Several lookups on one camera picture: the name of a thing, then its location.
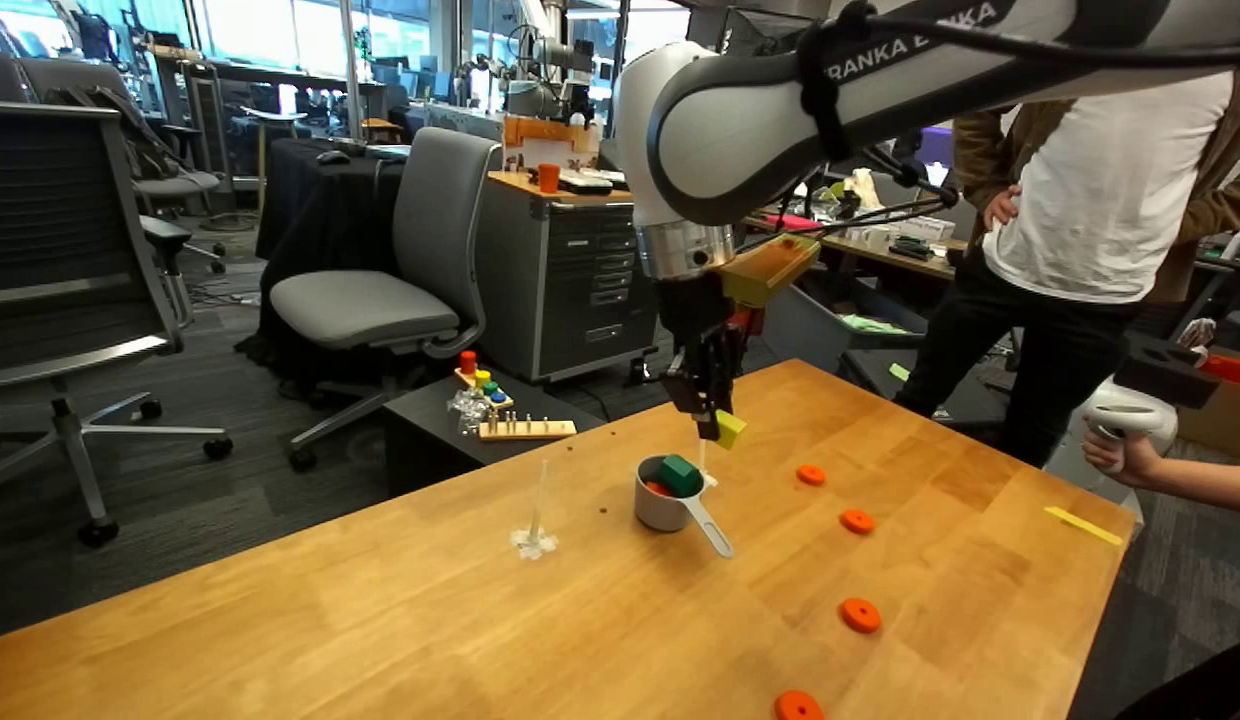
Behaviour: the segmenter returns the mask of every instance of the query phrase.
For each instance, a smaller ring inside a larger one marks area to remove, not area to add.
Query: orange cup
[[[556,192],[556,180],[558,180],[558,168],[556,168],[556,162],[539,162],[539,168],[536,168],[539,192]]]

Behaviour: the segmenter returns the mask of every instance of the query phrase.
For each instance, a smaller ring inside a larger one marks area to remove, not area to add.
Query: cabinet
[[[522,379],[567,379],[634,360],[657,338],[622,192],[539,192],[493,170],[480,218],[485,351]]]

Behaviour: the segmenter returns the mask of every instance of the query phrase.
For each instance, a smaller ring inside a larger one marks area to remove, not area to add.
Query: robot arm
[[[675,338],[664,382],[704,439],[716,439],[716,416],[733,413],[746,335],[733,324],[734,304],[720,276],[734,262],[733,218],[824,160],[960,110],[1240,64],[1240,0],[888,5],[894,7],[875,14],[853,0],[787,55],[673,43],[634,55],[619,76],[619,162],[658,324]],[[1001,52],[1006,34],[1035,43],[1011,55]]]

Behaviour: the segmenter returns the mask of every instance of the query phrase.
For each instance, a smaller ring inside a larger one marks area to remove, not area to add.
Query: person's hand
[[[982,202],[982,226],[1002,226],[1018,216],[1018,183],[995,192],[987,202]]]
[[[1137,487],[1145,487],[1151,478],[1151,469],[1162,458],[1148,437],[1111,437],[1094,422],[1088,422],[1082,455],[1103,474]]]

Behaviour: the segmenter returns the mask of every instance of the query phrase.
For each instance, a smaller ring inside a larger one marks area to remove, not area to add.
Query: white t-shirt
[[[1082,97],[1018,170],[1018,216],[982,262],[1027,293],[1137,304],[1151,293],[1230,76]]]

